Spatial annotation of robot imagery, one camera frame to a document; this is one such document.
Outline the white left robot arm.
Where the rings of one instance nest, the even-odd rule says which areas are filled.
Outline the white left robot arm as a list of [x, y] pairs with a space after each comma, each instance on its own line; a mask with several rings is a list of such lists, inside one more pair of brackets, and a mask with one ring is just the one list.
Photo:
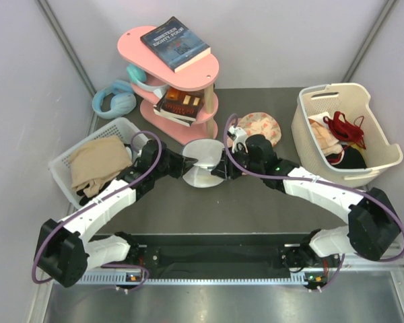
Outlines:
[[135, 265], [139, 251], [131, 236], [118, 233], [102, 240], [92, 238], [115, 215], [152, 190], [156, 180], [165, 176], [181, 178], [197, 161], [171, 151], [159, 140], [148, 141], [133, 165], [121, 171], [86, 206], [60, 221], [49, 219], [43, 223], [34, 256], [33, 282], [39, 282], [38, 269], [63, 287], [71, 287], [93, 268], [111, 262]]

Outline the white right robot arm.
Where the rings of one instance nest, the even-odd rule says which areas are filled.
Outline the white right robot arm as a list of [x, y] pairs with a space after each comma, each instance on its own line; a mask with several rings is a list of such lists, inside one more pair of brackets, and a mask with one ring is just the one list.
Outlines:
[[212, 175], [231, 180], [244, 174], [254, 176], [270, 189], [308, 201], [344, 222], [308, 235], [300, 253], [308, 266], [318, 265], [327, 256], [352, 252], [366, 260], [385, 262], [385, 252], [404, 231], [383, 190], [363, 191], [329, 182], [278, 157], [262, 135], [246, 138], [237, 149], [216, 141], [215, 151], [220, 157]]

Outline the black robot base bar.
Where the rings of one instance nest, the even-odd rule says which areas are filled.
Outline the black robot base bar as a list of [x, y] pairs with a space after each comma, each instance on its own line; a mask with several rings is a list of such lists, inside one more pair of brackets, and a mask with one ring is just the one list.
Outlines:
[[319, 258], [306, 234], [134, 234], [123, 261], [151, 278], [286, 278], [314, 269], [325, 275], [338, 256]]

